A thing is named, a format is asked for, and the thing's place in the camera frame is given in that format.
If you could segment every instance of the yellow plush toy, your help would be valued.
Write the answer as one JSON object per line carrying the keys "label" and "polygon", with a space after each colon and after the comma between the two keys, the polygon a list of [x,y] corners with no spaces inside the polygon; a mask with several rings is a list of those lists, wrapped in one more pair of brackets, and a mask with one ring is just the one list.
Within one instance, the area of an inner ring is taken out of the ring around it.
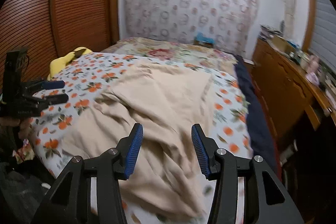
{"label": "yellow plush toy", "polygon": [[50,74],[48,75],[48,80],[54,77],[55,74],[59,73],[63,70],[70,62],[74,61],[76,58],[91,53],[92,50],[85,47],[78,47],[73,50],[73,52],[69,52],[67,55],[55,59],[50,62]]}

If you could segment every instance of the wooden wardrobe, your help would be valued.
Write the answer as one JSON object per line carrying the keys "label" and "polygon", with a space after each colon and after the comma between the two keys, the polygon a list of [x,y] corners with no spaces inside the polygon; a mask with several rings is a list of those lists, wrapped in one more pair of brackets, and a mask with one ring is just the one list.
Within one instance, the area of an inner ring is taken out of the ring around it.
{"label": "wooden wardrobe", "polygon": [[119,40],[118,0],[6,0],[0,10],[0,87],[6,52],[29,47],[22,80],[46,77],[76,47],[99,52]]}

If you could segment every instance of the human hand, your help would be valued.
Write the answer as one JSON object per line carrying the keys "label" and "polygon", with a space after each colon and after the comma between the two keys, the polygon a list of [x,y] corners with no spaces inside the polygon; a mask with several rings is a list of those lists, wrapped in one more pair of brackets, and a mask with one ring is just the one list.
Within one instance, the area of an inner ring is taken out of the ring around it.
{"label": "human hand", "polygon": [[20,119],[12,117],[0,117],[0,125],[9,127],[20,126],[20,131],[18,133],[19,138],[21,140],[28,138],[30,132],[30,118],[26,118],[21,121]]}

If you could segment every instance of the orange print bed sheet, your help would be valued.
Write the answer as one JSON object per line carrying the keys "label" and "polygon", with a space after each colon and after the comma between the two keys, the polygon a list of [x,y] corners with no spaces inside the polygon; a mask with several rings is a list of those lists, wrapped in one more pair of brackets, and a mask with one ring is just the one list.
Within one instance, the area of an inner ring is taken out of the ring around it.
{"label": "orange print bed sheet", "polygon": [[[114,81],[117,81],[130,66],[140,59],[211,73],[215,103],[210,137],[216,141],[219,147],[231,151],[236,156],[252,157],[253,151],[250,148],[250,137],[245,124],[248,102],[238,87],[237,79],[233,76],[215,69],[188,63],[134,55],[93,52],[78,58],[54,77],[55,80],[63,80],[66,83],[63,89],[42,90],[35,94],[36,97],[61,93],[66,93],[69,96],[67,103],[49,107],[42,112],[41,117],[34,118],[31,123],[33,133],[29,141],[38,158],[53,176],[57,177],[71,158],[62,150],[62,137],[76,122],[79,115],[92,104],[94,98],[103,89],[113,85]],[[207,222],[210,213],[215,181],[207,181],[201,172],[199,179],[204,187],[204,203],[208,208],[204,217],[195,219],[193,223],[201,224]],[[238,190],[236,223],[240,223],[243,219],[244,185],[242,180],[239,180]],[[128,223],[135,222],[134,218],[142,223],[162,221],[162,217],[144,212],[130,201],[124,200],[124,204]]]}

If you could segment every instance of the window blind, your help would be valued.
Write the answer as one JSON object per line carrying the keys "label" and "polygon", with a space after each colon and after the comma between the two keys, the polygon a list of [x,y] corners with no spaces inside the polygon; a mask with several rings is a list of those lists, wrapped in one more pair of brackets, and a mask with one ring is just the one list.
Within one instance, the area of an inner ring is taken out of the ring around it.
{"label": "window blind", "polygon": [[310,51],[336,73],[336,10],[329,0],[316,0]]}

